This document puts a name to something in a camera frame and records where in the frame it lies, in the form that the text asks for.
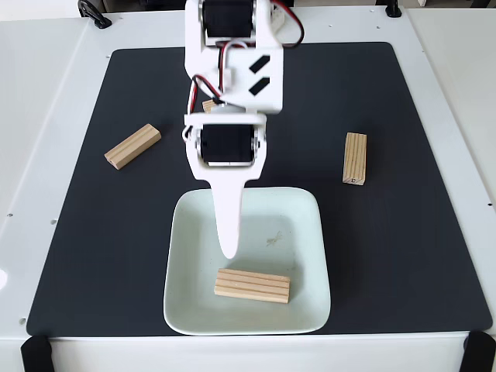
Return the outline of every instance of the white bowl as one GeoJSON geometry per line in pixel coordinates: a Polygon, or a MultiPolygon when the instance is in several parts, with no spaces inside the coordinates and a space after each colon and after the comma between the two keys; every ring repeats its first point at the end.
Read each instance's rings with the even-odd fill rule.
{"type": "Polygon", "coordinates": [[[299,188],[247,188],[235,257],[222,254],[212,192],[177,202],[164,291],[167,324],[186,335],[311,332],[329,317],[331,296],[319,207],[299,188]],[[214,294],[219,268],[288,276],[288,304],[214,294]]]}

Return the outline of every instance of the black rubber mat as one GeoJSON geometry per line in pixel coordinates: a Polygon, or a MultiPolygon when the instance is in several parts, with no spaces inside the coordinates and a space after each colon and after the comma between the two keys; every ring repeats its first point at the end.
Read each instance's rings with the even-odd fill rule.
{"type": "MultiPolygon", "coordinates": [[[[30,334],[177,335],[163,314],[174,206],[186,191],[208,187],[193,178],[181,140],[189,87],[182,48],[112,55],[29,315],[30,334]],[[104,153],[147,123],[162,140],[115,170],[104,153]]],[[[262,177],[247,186],[304,188],[319,204],[332,307],[315,333],[491,326],[389,44],[286,51],[284,109],[268,117],[267,142],[262,177]],[[347,132],[368,135],[364,186],[342,183],[347,132]]]]}

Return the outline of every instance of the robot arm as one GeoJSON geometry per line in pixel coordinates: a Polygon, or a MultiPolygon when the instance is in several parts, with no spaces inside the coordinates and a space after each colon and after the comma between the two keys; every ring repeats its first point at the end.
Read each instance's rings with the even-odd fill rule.
{"type": "MultiPolygon", "coordinates": [[[[301,23],[283,4],[277,6],[297,21],[300,43],[301,23]]],[[[239,245],[244,185],[264,167],[264,113],[282,109],[283,45],[273,34],[276,16],[283,15],[270,0],[186,1],[184,66],[192,83],[183,140],[193,175],[212,188],[227,258],[239,245]],[[198,89],[220,103],[209,114],[194,113],[198,89]]]]}

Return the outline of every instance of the groove on wooden block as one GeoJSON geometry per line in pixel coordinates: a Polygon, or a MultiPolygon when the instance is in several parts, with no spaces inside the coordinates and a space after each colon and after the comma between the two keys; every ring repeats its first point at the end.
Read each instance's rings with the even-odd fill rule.
{"type": "Polygon", "coordinates": [[[212,110],[212,107],[216,106],[217,104],[213,102],[213,100],[209,99],[208,101],[203,101],[201,105],[203,106],[203,111],[209,114],[210,111],[212,110]]]}
{"type": "Polygon", "coordinates": [[[359,184],[365,182],[367,165],[367,136],[347,133],[344,151],[343,183],[359,184]]]}
{"type": "Polygon", "coordinates": [[[220,269],[217,273],[214,293],[219,296],[287,304],[289,301],[289,285],[289,277],[281,275],[220,269]]]}
{"type": "Polygon", "coordinates": [[[150,124],[146,124],[143,128],[107,152],[105,158],[116,169],[121,169],[160,138],[160,132],[150,124]]]}

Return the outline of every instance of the red wire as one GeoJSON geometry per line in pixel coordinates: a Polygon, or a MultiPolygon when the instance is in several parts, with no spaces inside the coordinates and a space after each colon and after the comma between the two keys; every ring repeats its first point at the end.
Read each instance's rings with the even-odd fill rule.
{"type": "Polygon", "coordinates": [[[298,17],[293,13],[293,11],[291,9],[289,9],[285,4],[283,4],[279,0],[270,0],[270,2],[277,5],[279,8],[283,9],[286,12],[286,14],[288,14],[298,24],[298,27],[300,28],[300,32],[301,32],[301,35],[300,35],[300,38],[298,39],[298,41],[294,44],[283,44],[283,47],[286,47],[286,48],[297,47],[298,45],[301,44],[301,42],[303,41],[303,38],[305,37],[305,29],[303,28],[303,25],[301,24],[298,17]]]}
{"type": "Polygon", "coordinates": [[[193,87],[193,94],[191,97],[191,106],[189,108],[189,112],[192,113],[195,110],[195,104],[196,104],[196,98],[198,96],[198,82],[197,79],[201,80],[203,84],[205,84],[210,92],[217,98],[220,97],[220,93],[217,92],[217,89],[214,88],[214,86],[208,81],[203,75],[200,74],[195,74],[191,78],[193,80],[193,83],[195,84],[193,87]]]}

